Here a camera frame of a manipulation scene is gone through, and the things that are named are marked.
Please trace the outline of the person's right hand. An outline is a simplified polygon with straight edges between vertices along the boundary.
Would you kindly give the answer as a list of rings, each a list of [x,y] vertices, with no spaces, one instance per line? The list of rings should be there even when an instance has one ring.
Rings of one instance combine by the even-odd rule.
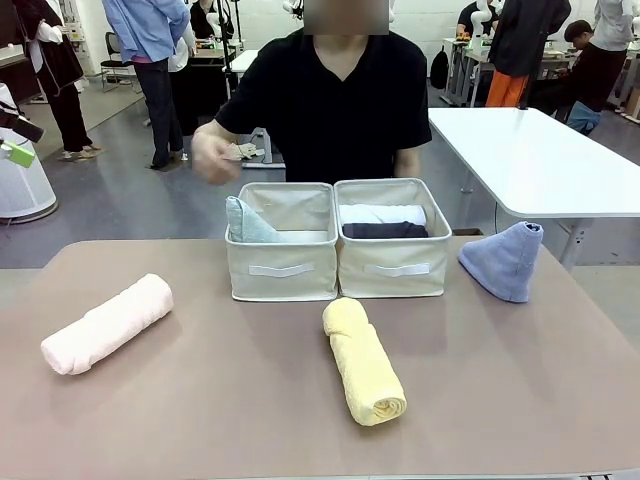
[[[240,176],[242,156],[236,144],[217,136],[198,134],[192,139],[192,165],[209,184],[224,185]]]

